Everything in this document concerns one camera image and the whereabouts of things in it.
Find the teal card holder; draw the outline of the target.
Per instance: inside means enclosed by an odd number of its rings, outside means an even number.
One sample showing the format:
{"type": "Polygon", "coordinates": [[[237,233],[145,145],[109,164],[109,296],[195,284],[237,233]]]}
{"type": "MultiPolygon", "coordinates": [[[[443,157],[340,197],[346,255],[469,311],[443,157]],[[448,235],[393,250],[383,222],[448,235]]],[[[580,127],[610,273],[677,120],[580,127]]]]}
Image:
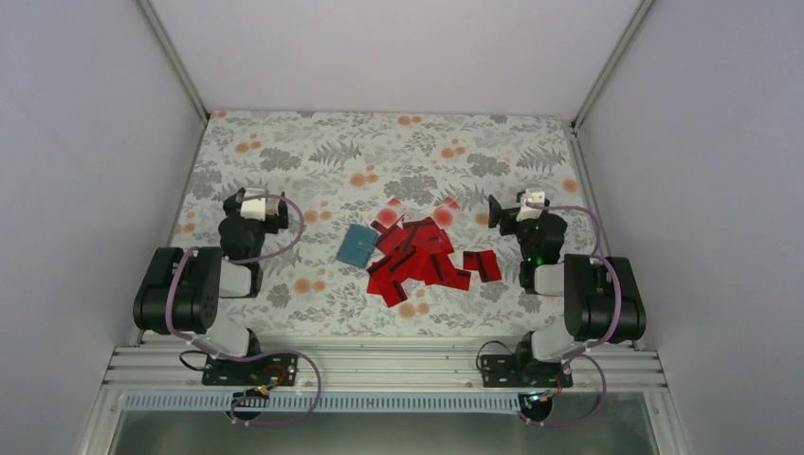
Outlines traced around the teal card holder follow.
{"type": "Polygon", "coordinates": [[[375,250],[379,233],[371,227],[351,224],[336,254],[336,260],[355,266],[366,268],[375,250]]]}

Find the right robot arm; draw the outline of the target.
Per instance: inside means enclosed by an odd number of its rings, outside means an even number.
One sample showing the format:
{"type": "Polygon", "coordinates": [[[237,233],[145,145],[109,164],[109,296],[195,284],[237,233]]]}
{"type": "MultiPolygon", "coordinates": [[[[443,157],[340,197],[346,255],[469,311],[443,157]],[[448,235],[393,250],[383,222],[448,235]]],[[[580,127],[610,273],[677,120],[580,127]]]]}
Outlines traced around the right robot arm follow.
{"type": "Polygon", "coordinates": [[[519,281],[530,295],[558,297],[563,319],[523,339],[513,364],[516,378],[536,386],[550,364],[566,366],[593,347],[640,339],[647,314],[630,260],[606,256],[597,217],[581,206],[553,206],[542,191],[522,191],[518,206],[506,209],[488,198],[488,225],[502,236],[515,236],[521,251],[519,281]],[[568,224],[562,213],[589,217],[594,246],[588,254],[565,253],[568,224]]]}

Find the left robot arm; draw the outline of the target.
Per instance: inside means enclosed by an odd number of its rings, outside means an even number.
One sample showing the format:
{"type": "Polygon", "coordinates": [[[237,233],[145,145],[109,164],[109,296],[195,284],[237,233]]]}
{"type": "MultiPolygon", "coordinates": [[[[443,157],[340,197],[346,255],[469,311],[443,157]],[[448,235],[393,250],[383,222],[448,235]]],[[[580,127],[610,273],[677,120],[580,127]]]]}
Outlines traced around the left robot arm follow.
{"type": "Polygon", "coordinates": [[[256,334],[221,315],[220,300],[253,299],[262,290],[265,238],[289,226],[295,207],[284,194],[241,188],[223,203],[218,246],[160,247],[146,270],[133,303],[141,331],[174,336],[213,359],[242,384],[263,373],[264,358],[256,334]]]}

